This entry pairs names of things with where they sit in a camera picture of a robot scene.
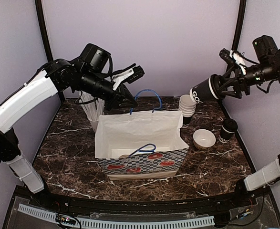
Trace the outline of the cardboard cup carrier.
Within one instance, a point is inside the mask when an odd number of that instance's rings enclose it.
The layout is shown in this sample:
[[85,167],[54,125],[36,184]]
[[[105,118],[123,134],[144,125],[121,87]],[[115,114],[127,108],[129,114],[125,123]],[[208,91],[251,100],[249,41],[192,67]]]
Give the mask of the cardboard cup carrier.
[[121,155],[121,156],[119,156],[119,159],[137,158],[137,157],[139,157],[139,154],[135,154],[135,155]]

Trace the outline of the stack of paper cups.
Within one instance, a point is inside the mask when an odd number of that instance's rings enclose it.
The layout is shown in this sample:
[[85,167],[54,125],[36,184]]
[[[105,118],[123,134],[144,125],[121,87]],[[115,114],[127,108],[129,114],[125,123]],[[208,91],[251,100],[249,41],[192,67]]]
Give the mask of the stack of paper cups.
[[179,98],[178,109],[183,115],[183,126],[189,125],[195,113],[197,103],[193,102],[189,94],[184,94]]

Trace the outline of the blue checkered paper bag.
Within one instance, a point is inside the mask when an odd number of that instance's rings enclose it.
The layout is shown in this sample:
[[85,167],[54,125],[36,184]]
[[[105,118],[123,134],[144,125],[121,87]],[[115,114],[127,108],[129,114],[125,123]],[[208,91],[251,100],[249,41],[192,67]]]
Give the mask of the blue checkered paper bag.
[[[182,112],[162,110],[108,114],[99,117],[95,160],[111,180],[174,176],[189,150],[182,139]],[[119,159],[121,155],[137,158]]]

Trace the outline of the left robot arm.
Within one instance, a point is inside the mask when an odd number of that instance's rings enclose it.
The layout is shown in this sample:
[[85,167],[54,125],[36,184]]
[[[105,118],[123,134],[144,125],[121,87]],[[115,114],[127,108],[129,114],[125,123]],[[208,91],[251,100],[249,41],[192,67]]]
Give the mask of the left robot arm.
[[0,103],[0,162],[7,164],[28,190],[36,194],[38,203],[51,208],[54,196],[47,192],[42,176],[22,152],[14,126],[46,100],[67,89],[90,94],[89,103],[101,99],[106,110],[134,108],[137,102],[126,85],[143,75],[142,67],[136,64],[114,70],[111,54],[91,43],[72,60],[56,59],[44,64]]

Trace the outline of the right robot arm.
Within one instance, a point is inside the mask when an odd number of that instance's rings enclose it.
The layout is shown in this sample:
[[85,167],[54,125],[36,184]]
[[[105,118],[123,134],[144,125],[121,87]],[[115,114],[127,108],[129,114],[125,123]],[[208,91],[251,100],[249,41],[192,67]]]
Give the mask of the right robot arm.
[[[280,81],[280,49],[269,36],[253,41],[259,64],[253,65],[242,76],[248,90],[263,81]],[[280,180],[280,99],[269,93],[249,101],[241,98],[225,99],[229,115],[237,121],[238,132],[257,171],[238,181],[230,202],[241,207],[249,193],[270,186]]]

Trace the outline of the black paper coffee cup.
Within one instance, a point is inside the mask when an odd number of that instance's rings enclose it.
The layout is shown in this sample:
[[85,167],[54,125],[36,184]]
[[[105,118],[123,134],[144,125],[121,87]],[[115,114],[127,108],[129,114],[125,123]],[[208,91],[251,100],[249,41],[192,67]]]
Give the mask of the black paper coffee cup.
[[232,136],[235,134],[235,131],[228,130],[224,126],[220,130],[220,134],[218,136],[218,139],[221,143],[226,144],[229,142],[229,140],[232,138]]

